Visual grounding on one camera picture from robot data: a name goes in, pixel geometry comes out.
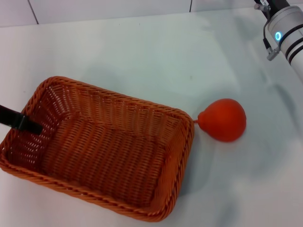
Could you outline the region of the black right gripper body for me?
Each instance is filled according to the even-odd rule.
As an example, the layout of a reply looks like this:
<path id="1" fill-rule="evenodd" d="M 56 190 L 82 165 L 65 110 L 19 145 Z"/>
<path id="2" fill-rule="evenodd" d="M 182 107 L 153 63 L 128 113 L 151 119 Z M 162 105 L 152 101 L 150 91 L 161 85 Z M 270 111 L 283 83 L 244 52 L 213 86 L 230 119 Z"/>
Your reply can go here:
<path id="1" fill-rule="evenodd" d="M 283 8 L 290 6 L 287 0 L 254 0 L 254 1 L 257 4 L 270 6 L 270 12 L 269 12 L 270 17 L 273 17 L 278 11 L 282 10 Z"/>

